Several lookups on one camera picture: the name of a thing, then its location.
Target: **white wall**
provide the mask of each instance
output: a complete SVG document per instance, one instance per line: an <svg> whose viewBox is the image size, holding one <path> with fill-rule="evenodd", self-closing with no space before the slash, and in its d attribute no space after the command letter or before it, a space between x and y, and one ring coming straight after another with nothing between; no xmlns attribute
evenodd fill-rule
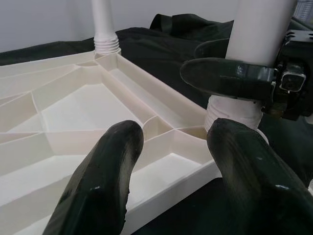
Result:
<svg viewBox="0 0 313 235"><path fill-rule="evenodd" d="M225 22L238 0L111 0L116 30L149 27L157 13ZM91 0L0 0L0 52L94 34Z"/></svg>

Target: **white plastic tray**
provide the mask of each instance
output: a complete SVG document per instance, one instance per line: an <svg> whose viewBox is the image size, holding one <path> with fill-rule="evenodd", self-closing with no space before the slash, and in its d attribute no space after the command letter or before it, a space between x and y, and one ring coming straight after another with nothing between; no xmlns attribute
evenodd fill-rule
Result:
<svg viewBox="0 0 313 235"><path fill-rule="evenodd" d="M113 124L144 131L123 235L220 176L205 110L119 54L0 67L0 234L40 235L71 174Z"/></svg>

